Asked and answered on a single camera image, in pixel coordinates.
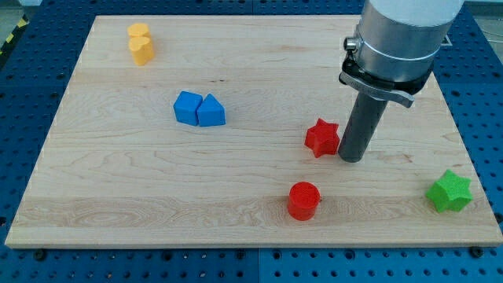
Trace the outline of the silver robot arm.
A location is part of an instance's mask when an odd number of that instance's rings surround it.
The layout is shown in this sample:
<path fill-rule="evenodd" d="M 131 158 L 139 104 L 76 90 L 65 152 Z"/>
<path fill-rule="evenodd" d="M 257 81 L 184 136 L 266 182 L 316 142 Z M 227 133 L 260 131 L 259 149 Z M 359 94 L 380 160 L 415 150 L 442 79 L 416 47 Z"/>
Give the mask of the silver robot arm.
<path fill-rule="evenodd" d="M 340 82 L 410 107 L 462 6 L 461 0 L 366 1 L 354 34 L 343 42 Z"/>

